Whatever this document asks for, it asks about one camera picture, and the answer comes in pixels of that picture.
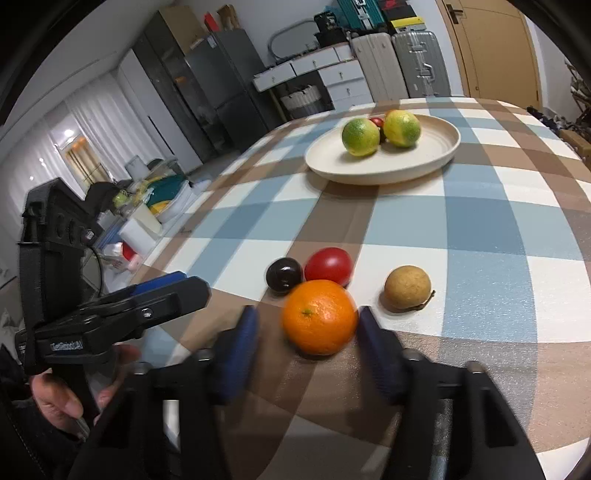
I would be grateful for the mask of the person's left hand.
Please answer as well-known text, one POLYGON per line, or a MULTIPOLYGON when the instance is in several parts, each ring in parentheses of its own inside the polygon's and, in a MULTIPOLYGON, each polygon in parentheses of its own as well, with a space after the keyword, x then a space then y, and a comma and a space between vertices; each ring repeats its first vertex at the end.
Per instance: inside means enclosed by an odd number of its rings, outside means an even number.
MULTIPOLYGON (((122 385, 126 372, 124 366, 140 359, 140 349, 131 344, 115 345, 119 362, 118 376, 111 385, 101 390, 96 396, 100 409, 104 409, 122 385)), ((71 389, 59 381, 50 369, 30 378, 33 399, 42 416, 54 427, 64 432, 81 436, 82 427, 78 421, 82 418, 83 407, 71 389)))

